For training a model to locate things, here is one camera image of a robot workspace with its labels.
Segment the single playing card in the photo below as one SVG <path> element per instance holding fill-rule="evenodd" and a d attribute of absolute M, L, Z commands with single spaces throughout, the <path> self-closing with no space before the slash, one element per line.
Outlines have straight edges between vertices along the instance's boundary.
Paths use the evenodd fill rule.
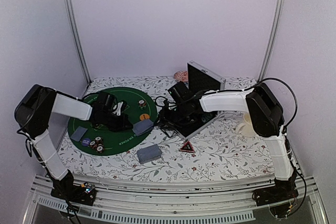
<path fill-rule="evenodd" d="M 151 131 L 153 127 L 154 123 L 150 119 L 145 119 L 134 124 L 132 131 L 136 136 L 140 136 Z"/>

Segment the green and red chip stack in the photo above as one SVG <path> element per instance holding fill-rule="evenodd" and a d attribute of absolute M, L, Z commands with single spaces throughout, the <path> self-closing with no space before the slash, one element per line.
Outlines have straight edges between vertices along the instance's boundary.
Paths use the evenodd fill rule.
<path fill-rule="evenodd" d="M 104 151 L 104 144 L 103 144 L 103 137 L 97 136 L 95 137 L 90 143 L 89 147 L 95 150 L 97 153 L 103 153 Z"/>

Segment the orange big blind button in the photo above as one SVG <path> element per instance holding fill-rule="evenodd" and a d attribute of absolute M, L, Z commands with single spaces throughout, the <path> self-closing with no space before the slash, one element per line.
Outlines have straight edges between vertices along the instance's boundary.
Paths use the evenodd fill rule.
<path fill-rule="evenodd" d="M 143 121 L 143 120 L 147 120 L 147 119 L 150 119 L 150 116 L 149 116 L 148 114 L 144 113 L 144 114 L 141 114 L 141 115 L 140 115 L 140 120 L 141 120 L 141 121 Z"/>

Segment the small green chip stack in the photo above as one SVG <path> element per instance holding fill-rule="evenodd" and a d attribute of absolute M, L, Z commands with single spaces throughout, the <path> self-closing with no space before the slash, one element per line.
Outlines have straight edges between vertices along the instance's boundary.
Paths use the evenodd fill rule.
<path fill-rule="evenodd" d="M 146 108 L 147 103 L 146 103 L 145 100 L 139 100 L 139 101 L 138 101 L 138 106 L 139 106 L 139 108 L 140 108 L 141 110 L 143 110 L 143 109 Z"/>

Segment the blue playing card deck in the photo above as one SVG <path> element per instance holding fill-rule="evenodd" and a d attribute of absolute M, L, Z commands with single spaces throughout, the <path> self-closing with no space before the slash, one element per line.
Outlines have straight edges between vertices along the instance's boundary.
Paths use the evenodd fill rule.
<path fill-rule="evenodd" d="M 137 151 L 137 157 L 140 164 L 145 164 L 161 158 L 162 151 L 157 144 L 139 149 Z"/>

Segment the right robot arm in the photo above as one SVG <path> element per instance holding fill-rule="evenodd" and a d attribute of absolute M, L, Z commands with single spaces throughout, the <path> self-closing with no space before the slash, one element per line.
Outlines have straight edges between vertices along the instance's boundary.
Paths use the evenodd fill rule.
<path fill-rule="evenodd" d="M 163 124 L 178 129 L 190 129 L 213 112 L 240 111 L 248 113 L 254 132 L 267 144 L 274 168 L 275 185 L 271 196 L 284 200 L 295 188 L 297 170 L 293 164 L 287 139 L 288 123 L 283 108 L 265 80 L 244 89 L 216 89 L 206 85 L 199 90 L 178 82 L 168 90 L 174 105 L 164 102 L 159 112 Z"/>

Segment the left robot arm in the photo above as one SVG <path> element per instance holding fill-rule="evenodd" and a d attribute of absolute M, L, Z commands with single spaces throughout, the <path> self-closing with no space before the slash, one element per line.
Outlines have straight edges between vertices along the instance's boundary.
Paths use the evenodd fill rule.
<path fill-rule="evenodd" d="M 53 88 L 35 84 L 26 93 L 14 111 L 19 125 L 18 135 L 26 137 L 29 151 L 46 169 L 54 187 L 67 200 L 78 195 L 73 175 L 62 162 L 50 136 L 50 121 L 57 114 L 68 118 L 103 125 L 111 132 L 132 129 L 128 115 L 123 112 L 124 103 L 111 93 L 100 91 L 92 103 L 62 93 Z"/>

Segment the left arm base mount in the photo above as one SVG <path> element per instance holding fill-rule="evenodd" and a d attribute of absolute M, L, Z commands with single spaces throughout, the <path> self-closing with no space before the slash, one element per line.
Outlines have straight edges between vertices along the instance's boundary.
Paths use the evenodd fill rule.
<path fill-rule="evenodd" d="M 81 185 L 74 185 L 72 180 L 54 181 L 51 196 L 69 202 L 92 206 L 96 198 L 95 184 L 84 182 Z"/>

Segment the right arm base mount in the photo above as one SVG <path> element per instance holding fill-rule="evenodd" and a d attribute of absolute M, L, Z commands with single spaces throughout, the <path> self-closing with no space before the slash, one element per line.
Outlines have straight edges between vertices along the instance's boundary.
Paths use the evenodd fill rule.
<path fill-rule="evenodd" d="M 275 179 L 274 186 L 254 190 L 252 199 L 257 206 L 263 206 L 291 199 L 296 201 L 298 195 L 295 182 Z M 290 214 L 292 208 L 293 203 L 287 202 L 271 207 L 270 212 L 277 218 L 284 218 Z"/>

